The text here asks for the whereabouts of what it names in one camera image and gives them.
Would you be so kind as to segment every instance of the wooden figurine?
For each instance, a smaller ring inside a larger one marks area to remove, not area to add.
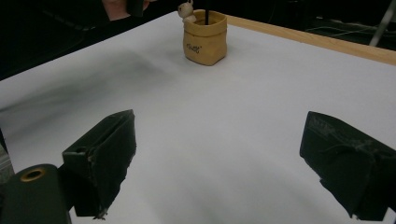
[[[178,16],[183,18],[183,22],[196,22],[197,19],[195,18],[193,11],[194,8],[192,7],[193,0],[187,0],[186,3],[181,4],[177,8]]]

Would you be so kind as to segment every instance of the dark floor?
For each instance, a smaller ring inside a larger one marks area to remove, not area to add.
[[[324,35],[363,45],[369,45],[376,31],[376,26],[361,23],[344,23],[335,20],[317,18],[309,22],[304,29],[308,33]],[[391,23],[382,35],[378,45],[381,49],[396,50],[396,23]]]

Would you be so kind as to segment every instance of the wooden table edge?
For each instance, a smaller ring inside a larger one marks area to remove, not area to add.
[[[233,26],[246,28],[268,35],[276,35],[301,43],[314,45],[325,49],[331,49],[381,63],[396,65],[396,51],[393,50],[380,49],[377,47],[366,46],[345,40],[330,38],[327,36],[309,34],[302,31],[292,30],[289,28],[258,21],[250,21],[229,15],[227,15],[227,22]]]

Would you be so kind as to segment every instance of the white table surface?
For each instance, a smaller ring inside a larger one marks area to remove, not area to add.
[[[1,81],[14,169],[60,166],[132,108],[137,153],[104,223],[360,223],[299,156],[304,122],[328,114],[396,148],[396,66],[229,26],[227,57],[208,67],[182,37],[175,12]]]

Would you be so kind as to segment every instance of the small basket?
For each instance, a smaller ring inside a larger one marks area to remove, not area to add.
[[[205,25],[205,11],[195,10],[196,22],[184,23],[183,49],[193,62],[213,65],[227,54],[227,17],[209,11],[209,23]]]

